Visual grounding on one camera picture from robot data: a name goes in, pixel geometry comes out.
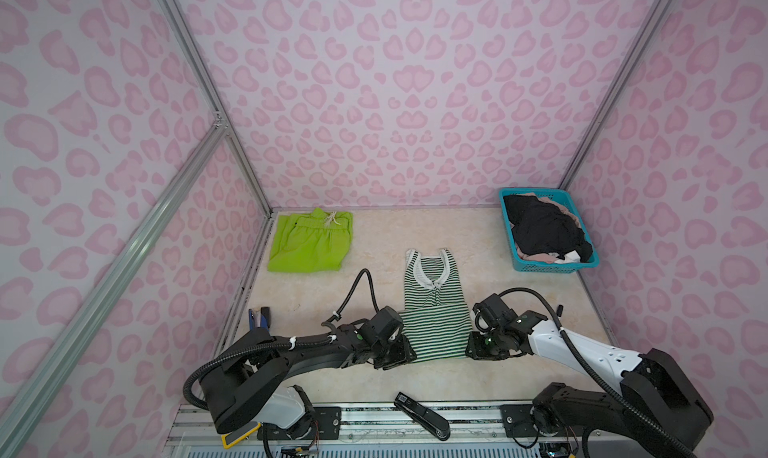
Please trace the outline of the lime green shorts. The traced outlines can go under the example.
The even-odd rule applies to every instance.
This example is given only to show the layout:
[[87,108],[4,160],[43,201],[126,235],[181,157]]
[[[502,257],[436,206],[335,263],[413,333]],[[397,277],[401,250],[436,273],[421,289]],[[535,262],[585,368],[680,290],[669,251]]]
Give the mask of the lime green shorts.
[[267,269],[275,273],[339,271],[350,251],[354,217],[350,212],[281,215]]

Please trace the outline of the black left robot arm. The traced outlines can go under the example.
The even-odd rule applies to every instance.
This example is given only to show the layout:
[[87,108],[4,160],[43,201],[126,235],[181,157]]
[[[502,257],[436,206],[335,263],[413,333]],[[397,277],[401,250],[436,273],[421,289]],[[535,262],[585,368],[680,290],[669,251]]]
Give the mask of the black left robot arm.
[[402,321],[389,308],[372,319],[328,328],[325,334],[306,337],[251,330],[192,372],[184,382],[183,397],[208,411],[221,435],[252,422],[290,430],[306,425],[314,410],[306,392],[298,385],[285,387],[285,380],[362,364],[389,370],[417,358]]

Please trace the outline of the green white striped shirt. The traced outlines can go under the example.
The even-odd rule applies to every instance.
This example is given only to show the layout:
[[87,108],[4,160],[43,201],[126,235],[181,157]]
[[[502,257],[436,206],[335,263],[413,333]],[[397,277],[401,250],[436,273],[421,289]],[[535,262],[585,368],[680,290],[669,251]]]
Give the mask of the green white striped shirt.
[[449,249],[435,256],[407,252],[401,318],[417,363],[465,356],[472,320]]

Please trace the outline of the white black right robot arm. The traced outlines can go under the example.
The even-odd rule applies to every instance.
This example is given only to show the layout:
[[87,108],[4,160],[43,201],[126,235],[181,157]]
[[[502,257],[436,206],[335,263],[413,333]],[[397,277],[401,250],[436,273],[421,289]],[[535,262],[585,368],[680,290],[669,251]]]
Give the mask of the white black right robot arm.
[[532,401],[530,425],[541,436],[569,429],[585,436],[608,432],[636,441],[654,457],[691,457],[714,415],[677,362],[667,353],[619,349],[528,311],[502,317],[471,333],[466,354],[500,361],[534,355],[591,378],[595,391],[561,382]]

